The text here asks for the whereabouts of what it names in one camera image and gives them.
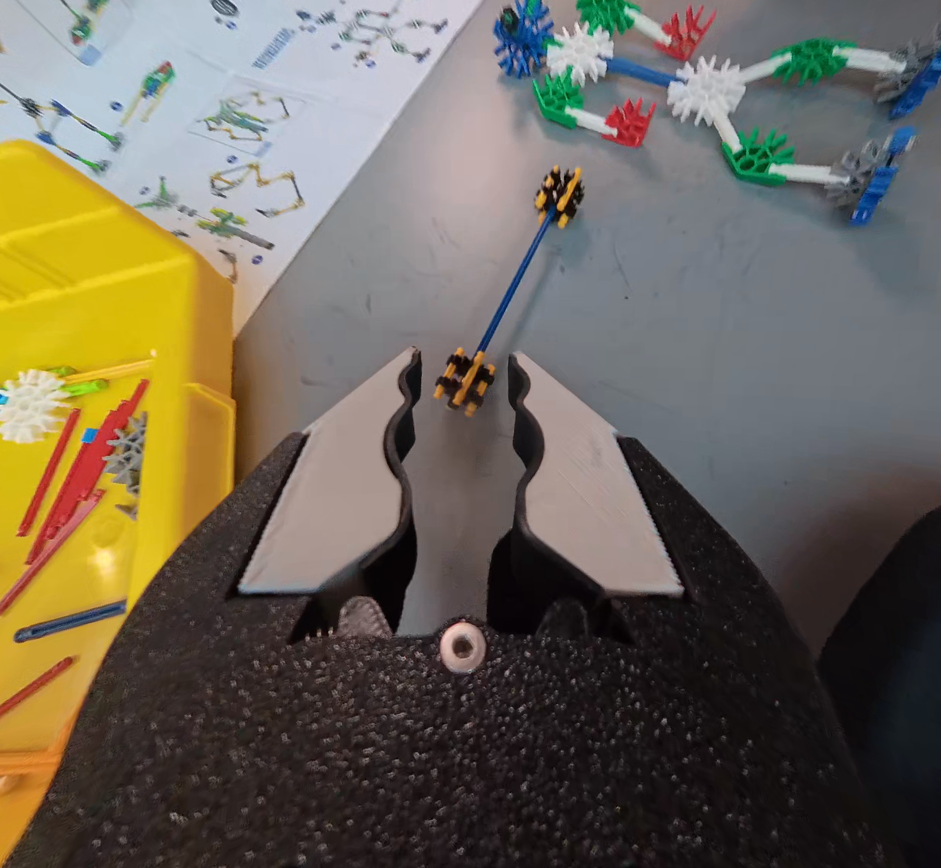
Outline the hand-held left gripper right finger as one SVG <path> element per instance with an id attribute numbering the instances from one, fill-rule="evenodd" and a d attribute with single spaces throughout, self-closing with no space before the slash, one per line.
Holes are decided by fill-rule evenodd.
<path id="1" fill-rule="evenodd" d="M 616 602 L 684 596 L 618 429 L 522 352 L 508 360 L 513 450 L 524 470 L 488 573 L 487 622 L 531 634 L 573 601 L 605 625 Z"/>

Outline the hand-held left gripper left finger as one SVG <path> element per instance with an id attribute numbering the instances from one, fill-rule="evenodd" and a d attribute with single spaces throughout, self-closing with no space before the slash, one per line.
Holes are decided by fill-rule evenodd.
<path id="1" fill-rule="evenodd" d="M 295 635 L 398 631 L 417 561 L 404 459 L 420 396 L 408 347 L 298 434 L 237 580 L 243 596 L 307 598 Z"/>

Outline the black orange toy wheel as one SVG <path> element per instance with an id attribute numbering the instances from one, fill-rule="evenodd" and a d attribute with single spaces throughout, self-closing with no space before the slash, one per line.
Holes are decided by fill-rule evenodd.
<path id="1" fill-rule="evenodd" d="M 483 351 L 470 356 L 458 348 L 449 357 L 444 373 L 436 380 L 433 397 L 447 399 L 448 407 L 462 410 L 472 417 L 483 405 L 489 388 L 493 385 L 496 367 L 487 362 Z"/>
<path id="2" fill-rule="evenodd" d="M 540 227 L 554 224 L 564 229 L 577 215 L 584 198 L 582 169 L 553 167 L 535 194 L 535 211 Z"/>

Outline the thin blue toy rod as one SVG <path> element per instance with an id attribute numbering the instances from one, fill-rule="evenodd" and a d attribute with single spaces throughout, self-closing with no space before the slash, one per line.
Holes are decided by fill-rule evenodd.
<path id="1" fill-rule="evenodd" d="M 557 216 L 557 207 L 551 206 L 547 210 L 547 214 L 540 217 L 539 227 L 535 233 L 535 237 L 532 240 L 530 246 L 526 250 L 523 259 L 521 260 L 515 274 L 513 275 L 505 293 L 500 299 L 500 303 L 495 310 L 493 316 L 491 317 L 488 327 L 485 330 L 485 333 L 482 335 L 481 339 L 478 342 L 475 353 L 485 353 L 488 349 L 488 346 L 491 340 L 496 335 L 497 329 L 505 316 L 506 311 L 509 309 L 509 306 L 521 285 L 521 282 L 526 274 L 532 260 L 535 257 L 535 254 L 542 243 L 548 229 L 555 223 Z"/>

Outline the pile of loose toy parts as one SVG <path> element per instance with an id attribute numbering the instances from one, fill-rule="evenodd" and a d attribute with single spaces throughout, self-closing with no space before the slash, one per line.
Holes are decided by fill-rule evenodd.
<path id="1" fill-rule="evenodd" d="M 31 443 L 2 441 L 2 747 L 65 729 L 131 605 L 138 485 L 155 353 L 110 368 L 29 372 Z"/>

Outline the yellow plastic bin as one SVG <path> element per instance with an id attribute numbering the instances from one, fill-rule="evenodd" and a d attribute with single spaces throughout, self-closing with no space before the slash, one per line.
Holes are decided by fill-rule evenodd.
<path id="1" fill-rule="evenodd" d="M 2 389 L 29 372 L 110 368 L 155 353 L 138 485 L 131 605 L 233 486 L 232 288 L 183 241 L 53 154 L 2 144 Z M 2 401 L 2 441 L 31 443 L 42 399 Z M 90 678 L 88 689 L 103 657 Z M 2 862 L 60 765 L 53 743 L 2 747 Z"/>

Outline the white instruction sheet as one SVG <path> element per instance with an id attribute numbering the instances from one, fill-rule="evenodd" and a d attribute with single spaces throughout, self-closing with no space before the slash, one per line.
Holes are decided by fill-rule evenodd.
<path id="1" fill-rule="evenodd" d="M 484 0 L 2 0 L 2 141 L 191 245 L 241 329 Z"/>

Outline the multicoloured construction toy model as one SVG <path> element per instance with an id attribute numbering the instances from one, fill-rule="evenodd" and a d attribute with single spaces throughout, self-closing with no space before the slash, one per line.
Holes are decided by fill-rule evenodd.
<path id="1" fill-rule="evenodd" d="M 789 183 L 816 185 L 853 226 L 868 225 L 900 171 L 900 159 L 915 143 L 916 131 L 900 127 L 882 141 L 869 141 L 831 166 L 800 165 L 783 133 L 739 131 L 732 116 L 747 86 L 768 79 L 796 86 L 816 85 L 843 71 L 874 76 L 874 101 L 900 121 L 918 109 L 939 83 L 939 27 L 894 51 L 859 46 L 851 40 L 815 38 L 774 51 L 742 67 L 696 50 L 711 29 L 715 13 L 688 7 L 657 24 L 629 0 L 578 0 L 579 20 L 571 30 L 554 31 L 544 0 L 516 0 L 496 19 L 495 54 L 503 73 L 533 82 L 541 116 L 568 130 L 581 129 L 617 145 L 643 145 L 656 104 L 627 99 L 605 116 L 590 113 L 582 90 L 607 74 L 629 77 L 665 90 L 674 119 L 705 124 L 719 139 L 723 158 L 742 181 L 765 187 Z"/>

